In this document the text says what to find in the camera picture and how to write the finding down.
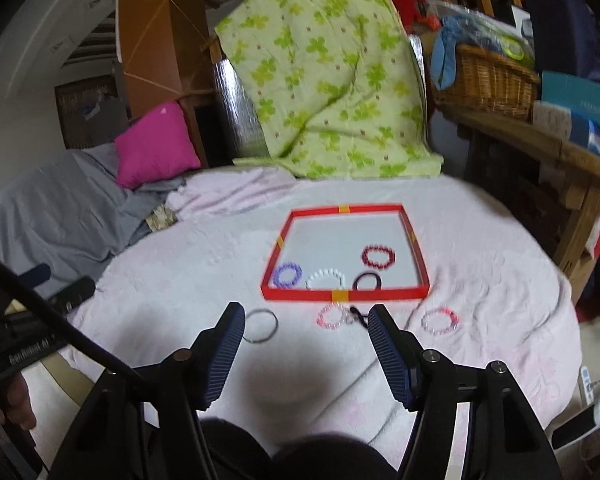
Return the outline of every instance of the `gray cloth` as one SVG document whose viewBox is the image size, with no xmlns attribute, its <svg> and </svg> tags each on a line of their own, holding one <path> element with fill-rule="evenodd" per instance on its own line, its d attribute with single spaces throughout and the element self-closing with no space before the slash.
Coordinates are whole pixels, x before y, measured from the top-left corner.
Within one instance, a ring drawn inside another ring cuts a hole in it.
<svg viewBox="0 0 600 480">
<path fill-rule="evenodd" d="M 21 273 L 51 266 L 51 279 L 36 290 L 44 298 L 81 276 L 94 280 L 109 261 L 149 234 L 144 218 L 182 177 L 144 184 L 135 191 L 116 184 L 113 144 L 67 150 L 0 192 L 0 261 Z"/>
</svg>

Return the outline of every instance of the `green floral cloth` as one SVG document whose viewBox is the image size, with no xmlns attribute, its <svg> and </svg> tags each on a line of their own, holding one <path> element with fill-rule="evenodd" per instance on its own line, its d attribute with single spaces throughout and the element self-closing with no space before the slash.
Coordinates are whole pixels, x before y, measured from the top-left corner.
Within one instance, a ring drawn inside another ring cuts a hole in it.
<svg viewBox="0 0 600 480">
<path fill-rule="evenodd" d="M 272 158 L 310 178 L 439 175 L 391 0 L 245 0 L 216 27 Z"/>
</svg>

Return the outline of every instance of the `red box border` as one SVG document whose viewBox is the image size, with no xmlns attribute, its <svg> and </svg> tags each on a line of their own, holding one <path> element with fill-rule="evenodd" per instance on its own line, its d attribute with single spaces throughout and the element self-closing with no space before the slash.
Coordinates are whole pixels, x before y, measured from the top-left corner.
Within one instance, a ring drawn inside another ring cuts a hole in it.
<svg viewBox="0 0 600 480">
<path fill-rule="evenodd" d="M 269 286 L 271 275 L 275 268 L 280 250 L 284 245 L 286 235 L 291 229 L 291 224 L 295 218 L 305 216 L 324 216 L 333 214 L 360 214 L 360 213 L 377 213 L 377 212 L 398 212 L 402 220 L 407 240 L 411 245 L 411 251 L 416 260 L 416 267 L 420 277 L 421 285 L 407 288 L 381 288 L 379 290 L 298 290 L 294 288 L 273 288 Z M 267 301 L 326 301 L 335 302 L 341 301 L 349 303 L 353 301 L 399 301 L 399 300 L 422 300 L 429 293 L 429 275 L 427 267 L 420 251 L 420 245 L 409 217 L 402 204 L 358 204 L 358 205 L 339 205 L 328 207 L 315 207 L 309 209 L 295 209 L 289 213 L 285 224 L 280 231 L 280 235 L 276 239 L 276 244 L 273 247 L 267 268 L 264 271 L 260 290 Z"/>
</svg>

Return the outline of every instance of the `teal box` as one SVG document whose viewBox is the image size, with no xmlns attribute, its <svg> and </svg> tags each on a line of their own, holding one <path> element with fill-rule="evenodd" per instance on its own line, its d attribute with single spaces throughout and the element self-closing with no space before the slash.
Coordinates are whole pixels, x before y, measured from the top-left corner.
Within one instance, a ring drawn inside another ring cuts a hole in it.
<svg viewBox="0 0 600 480">
<path fill-rule="evenodd" d="M 545 70 L 542 101 L 570 108 L 600 125 L 600 83 Z"/>
</svg>

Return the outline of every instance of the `brown column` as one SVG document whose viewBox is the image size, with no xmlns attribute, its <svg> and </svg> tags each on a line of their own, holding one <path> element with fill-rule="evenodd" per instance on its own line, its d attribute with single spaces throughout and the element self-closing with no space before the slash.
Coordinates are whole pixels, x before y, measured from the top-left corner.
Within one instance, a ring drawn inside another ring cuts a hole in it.
<svg viewBox="0 0 600 480">
<path fill-rule="evenodd" d="M 120 47 L 133 117 L 184 94 L 211 92 L 204 0 L 118 0 Z"/>
</svg>

